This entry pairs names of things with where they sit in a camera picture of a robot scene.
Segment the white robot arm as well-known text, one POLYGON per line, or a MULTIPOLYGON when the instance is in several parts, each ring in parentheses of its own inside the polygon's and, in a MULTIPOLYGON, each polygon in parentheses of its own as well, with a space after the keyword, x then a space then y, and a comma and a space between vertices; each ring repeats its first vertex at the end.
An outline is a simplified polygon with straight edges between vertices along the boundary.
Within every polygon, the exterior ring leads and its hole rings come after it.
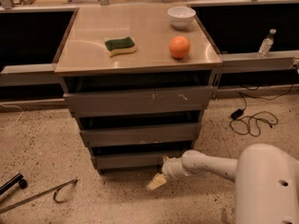
POLYGON ((203 171, 235 183, 235 224, 299 224, 299 161, 267 144, 245 148, 238 159, 196 150, 179 158, 165 157, 162 171, 147 189, 203 171))

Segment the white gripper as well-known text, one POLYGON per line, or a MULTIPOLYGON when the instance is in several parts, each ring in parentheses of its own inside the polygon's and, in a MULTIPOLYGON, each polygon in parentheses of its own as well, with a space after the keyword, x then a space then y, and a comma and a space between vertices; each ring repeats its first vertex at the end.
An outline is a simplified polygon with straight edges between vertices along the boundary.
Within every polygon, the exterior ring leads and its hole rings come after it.
POLYGON ((147 190, 155 190, 164 185, 167 180, 177 180, 187 175, 182 158, 163 156, 162 174, 157 174, 147 185, 147 190))

